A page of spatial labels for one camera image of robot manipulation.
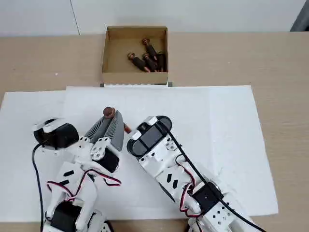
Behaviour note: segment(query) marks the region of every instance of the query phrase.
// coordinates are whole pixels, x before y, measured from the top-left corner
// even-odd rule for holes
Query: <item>screw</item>
[[[150,40],[149,40],[148,38],[144,38],[144,39],[142,39],[141,42],[142,42],[143,45],[145,45],[146,51],[149,53],[149,55],[150,55],[155,61],[157,61],[158,59],[157,59],[157,57],[156,57],[156,51],[155,51],[154,47],[153,47],[151,44],[149,44]]]
[[[136,57],[134,53],[130,52],[127,55],[127,58],[136,66],[138,67],[140,70],[146,72],[146,73],[150,73],[150,69],[146,67],[146,63],[144,61],[142,61],[140,58]]]
[[[103,114],[106,119],[113,118],[116,114],[116,110],[108,106],[103,110]]]
[[[150,68],[150,71],[156,72],[157,64],[150,58],[150,55],[148,53],[144,53],[143,59]]]

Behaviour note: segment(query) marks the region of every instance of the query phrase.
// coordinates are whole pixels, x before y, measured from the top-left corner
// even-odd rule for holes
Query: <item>white plastic part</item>
[[[99,138],[90,151],[91,158],[93,160],[101,160],[105,155],[106,147],[110,144],[110,138]]]
[[[129,138],[133,140],[138,140],[141,137],[141,133],[138,130],[133,130],[129,134]]]
[[[89,228],[87,232],[102,232],[103,228],[106,228],[105,223],[106,217],[98,210],[94,211],[94,215],[89,222]]]
[[[175,149],[168,148],[167,144],[171,144],[169,136],[166,136],[150,152],[139,159],[139,163],[148,174],[165,188],[176,203],[180,203],[183,188],[192,180],[184,168],[178,166],[175,162],[176,157],[181,154],[180,151],[177,147]],[[182,162],[182,165],[188,166],[186,162]],[[187,206],[194,214],[201,211],[196,200],[187,193],[185,194],[184,206]]]
[[[232,203],[234,200],[229,194],[223,197],[223,201],[228,203],[230,207],[234,208]],[[200,224],[202,226],[209,226],[215,232],[225,231],[235,219],[236,216],[226,209],[221,202],[218,202],[202,217]]]
[[[158,121],[158,119],[154,116],[148,116],[143,122],[147,123],[147,125],[152,126]]]
[[[50,133],[54,131],[55,129],[57,129],[58,127],[61,127],[65,123],[66,123],[65,119],[57,118],[56,120],[44,125],[42,128],[45,133]]]
[[[42,119],[41,121],[39,121],[38,123],[34,124],[32,126],[32,131],[37,131],[39,129],[41,129],[43,126],[45,126],[45,122],[50,120],[50,119],[58,119],[57,117],[49,117],[49,118],[45,118],[45,119]]]
[[[66,175],[66,173],[70,171],[73,171],[74,173],[71,175]],[[69,189],[71,193],[75,194],[83,174],[84,171],[80,168],[80,164],[73,164],[65,161],[63,162],[54,181],[59,183],[68,180],[69,182],[65,185],[65,187]],[[50,185],[50,188],[52,190],[52,198],[46,211],[46,216],[48,218],[53,217],[56,207],[68,197],[67,192],[63,188],[57,185]]]
[[[82,231],[90,220],[92,213],[94,212],[95,202],[97,200],[98,190],[95,183],[91,178],[86,175],[83,181],[83,187],[77,195],[77,199],[84,202],[79,216],[75,222],[76,230]]]

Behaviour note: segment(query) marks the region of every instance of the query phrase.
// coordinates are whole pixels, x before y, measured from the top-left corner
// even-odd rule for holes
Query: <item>white wall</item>
[[[305,0],[72,0],[81,33],[106,25],[170,31],[289,31]]]
[[[78,34],[69,0],[0,0],[0,36]]]
[[[72,0],[81,34],[108,25],[289,31],[305,0]],[[0,0],[0,35],[77,34],[70,0]]]

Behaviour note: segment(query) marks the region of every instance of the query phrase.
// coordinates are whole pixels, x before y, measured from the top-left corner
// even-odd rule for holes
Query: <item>black rectangular hole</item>
[[[178,180],[174,180],[173,182],[173,189],[177,188]]]
[[[172,174],[168,174],[168,178],[166,181],[169,183],[171,179],[172,179]]]
[[[63,176],[69,176],[69,175],[73,175],[73,174],[74,174],[74,170],[71,170],[71,171],[64,173]]]

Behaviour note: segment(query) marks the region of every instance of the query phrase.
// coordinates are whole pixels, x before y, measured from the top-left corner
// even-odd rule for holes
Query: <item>red wire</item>
[[[184,171],[191,177],[191,180],[192,180],[192,183],[193,183],[193,188],[192,189],[194,189],[195,185],[196,185],[195,179],[194,179],[193,175],[185,167],[183,167],[180,163],[177,162],[177,158],[179,156],[176,157],[175,162],[176,162],[176,164],[178,166],[181,166],[184,169]]]
[[[111,177],[111,176],[109,176],[109,175],[100,173],[100,172],[98,172],[98,171],[96,171],[96,170],[94,170],[94,169],[89,169],[89,170],[87,170],[87,171],[84,172],[84,174],[83,174],[83,176],[82,176],[82,179],[81,179],[81,181],[80,181],[80,184],[79,184],[79,186],[78,186],[78,188],[77,188],[77,190],[76,190],[75,195],[74,195],[67,187],[61,185],[60,183],[57,183],[57,182],[54,182],[54,181],[47,181],[46,185],[47,185],[47,187],[48,187],[48,189],[49,189],[50,191],[51,191],[51,188],[50,188],[49,184],[57,185],[57,186],[63,188],[67,193],[69,193],[69,195],[70,195],[69,200],[72,200],[72,199],[74,199],[74,198],[77,196],[77,194],[78,194],[79,191],[81,190],[81,186],[82,186],[82,183],[83,183],[83,181],[84,181],[84,178],[85,178],[85,176],[86,176],[89,172],[95,172],[95,173],[97,173],[98,175],[102,176],[102,177],[104,178],[105,183],[106,183],[108,186],[110,186],[110,187],[115,187],[115,186],[120,186],[120,185],[121,185],[121,181],[120,181],[120,180],[118,180],[118,179],[116,179],[116,178],[114,178],[114,177]],[[107,183],[106,178],[107,178],[107,179],[110,179],[110,180],[113,180],[113,181],[115,181],[115,182],[117,182],[117,183],[116,183],[116,184],[109,184],[109,183]]]
[[[67,187],[65,187],[65,186],[63,186],[62,184],[57,183],[57,182],[55,182],[55,181],[47,181],[46,185],[47,185],[47,187],[48,187],[48,189],[49,189],[50,191],[52,190],[52,189],[50,188],[50,186],[49,186],[50,184],[52,184],[52,185],[57,185],[57,186],[63,188],[67,193],[69,193],[69,195],[73,196],[73,193],[72,193]]]
[[[193,177],[193,175],[185,168],[183,167],[180,163],[177,162],[177,158],[179,157],[177,156],[176,159],[175,159],[175,162],[177,163],[178,166],[182,167],[184,169],[184,171],[191,177],[191,180],[192,180],[192,184],[187,184],[183,190],[183,193],[182,193],[182,197],[181,197],[181,200],[180,200],[180,206],[179,206],[179,210],[181,212],[184,212],[185,215],[189,218],[198,218],[201,214],[188,214],[188,208],[187,209],[183,209],[183,202],[184,202],[184,197],[185,197],[185,194],[186,192],[188,191],[188,189],[190,188],[190,186],[192,185],[192,190],[195,188],[195,185],[196,185],[196,182],[195,182],[195,179]]]

